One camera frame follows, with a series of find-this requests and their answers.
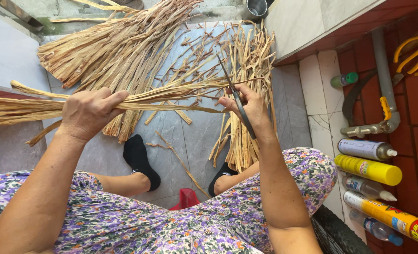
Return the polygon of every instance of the plastic bottle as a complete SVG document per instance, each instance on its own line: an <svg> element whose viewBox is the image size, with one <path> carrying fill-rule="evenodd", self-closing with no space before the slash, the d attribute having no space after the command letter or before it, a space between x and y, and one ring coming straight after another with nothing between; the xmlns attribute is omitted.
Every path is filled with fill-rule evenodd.
<svg viewBox="0 0 418 254"><path fill-rule="evenodd" d="M334 88L343 87L349 84L353 84L358 81L358 74L356 72L350 72L347 74L341 74L331 78L331 86Z"/></svg>
<svg viewBox="0 0 418 254"><path fill-rule="evenodd" d="M350 138L341 139L338 150L343 154L376 160L387 160L398 155L388 143Z"/></svg>
<svg viewBox="0 0 418 254"><path fill-rule="evenodd" d="M418 217L351 190L344 202L418 242Z"/></svg>
<svg viewBox="0 0 418 254"><path fill-rule="evenodd" d="M397 246L401 246L402 243L404 243L404 240L395 234L392 228L356 209L352 209L350 211L349 217L351 220L362 225L365 230L382 241L389 241Z"/></svg>
<svg viewBox="0 0 418 254"><path fill-rule="evenodd" d="M379 183L394 186L402 180L401 169L393 165L368 159L360 159L348 155L337 155L335 157L335 163L340 166L343 171L359 175Z"/></svg>
<svg viewBox="0 0 418 254"><path fill-rule="evenodd" d="M347 174L342 178L342 184L345 188L359 192L370 199L383 199L386 201L397 201L392 193L383 189L378 182L364 179L352 174Z"/></svg>

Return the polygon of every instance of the hand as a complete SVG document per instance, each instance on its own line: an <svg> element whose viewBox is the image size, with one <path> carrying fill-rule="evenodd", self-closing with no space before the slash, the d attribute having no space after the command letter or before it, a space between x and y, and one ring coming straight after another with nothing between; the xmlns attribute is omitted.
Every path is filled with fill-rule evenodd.
<svg viewBox="0 0 418 254"><path fill-rule="evenodd" d="M245 113L250 121L251 127L258 138L273 136L276 137L273 131L272 124L267 114L267 105L262 97L247 87L245 84L235 84L235 88L240 91L240 98L242 101L246 101L247 104L243 107ZM227 90L227 93L232 94L231 89ZM218 102L225 106L227 109L233 111L242 121L239 108L236 101L229 97L221 97Z"/></svg>
<svg viewBox="0 0 418 254"><path fill-rule="evenodd" d="M124 109L113 108L122 102L128 92L111 94L103 87L97 91L82 91L70 96L63 107L63 121L57 132L85 143L92 139Z"/></svg>

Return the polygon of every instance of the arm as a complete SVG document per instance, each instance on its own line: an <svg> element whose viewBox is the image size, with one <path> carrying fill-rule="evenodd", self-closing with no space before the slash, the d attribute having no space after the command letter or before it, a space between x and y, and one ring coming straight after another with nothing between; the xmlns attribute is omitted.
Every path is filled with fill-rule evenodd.
<svg viewBox="0 0 418 254"><path fill-rule="evenodd" d="M302 194L281 154L264 100L244 84L237 84L236 89L240 90L241 97L247 101L244 109L260 147L262 208L275 252L322 253ZM241 118L234 100L222 97L220 104Z"/></svg>
<svg viewBox="0 0 418 254"><path fill-rule="evenodd" d="M66 214L70 182L85 144L116 115L128 95L110 89L79 92L63 108L63 122L46 152L0 215L0 253L52 249Z"/></svg>

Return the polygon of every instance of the yellow spray can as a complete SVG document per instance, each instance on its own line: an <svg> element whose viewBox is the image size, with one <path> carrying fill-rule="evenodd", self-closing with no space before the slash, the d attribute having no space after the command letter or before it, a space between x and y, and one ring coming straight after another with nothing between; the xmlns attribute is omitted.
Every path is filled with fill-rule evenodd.
<svg viewBox="0 0 418 254"><path fill-rule="evenodd" d="M359 175L379 183L394 186L402 180L401 169L393 165L368 159L360 159L348 155L336 156L335 163L340 166L343 171Z"/></svg>
<svg viewBox="0 0 418 254"><path fill-rule="evenodd" d="M344 194L344 201L418 242L418 217L351 190Z"/></svg>

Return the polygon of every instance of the purple floral fabric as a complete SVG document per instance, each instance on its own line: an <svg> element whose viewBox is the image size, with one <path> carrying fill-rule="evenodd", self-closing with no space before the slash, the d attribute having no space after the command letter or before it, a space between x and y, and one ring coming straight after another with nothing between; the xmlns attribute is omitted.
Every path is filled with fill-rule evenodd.
<svg viewBox="0 0 418 254"><path fill-rule="evenodd" d="M310 215L336 183L335 164L312 148L283 151ZM0 175L0 213L31 170ZM76 171L56 253L261 253L271 251L259 174L199 205L168 211L102 190Z"/></svg>

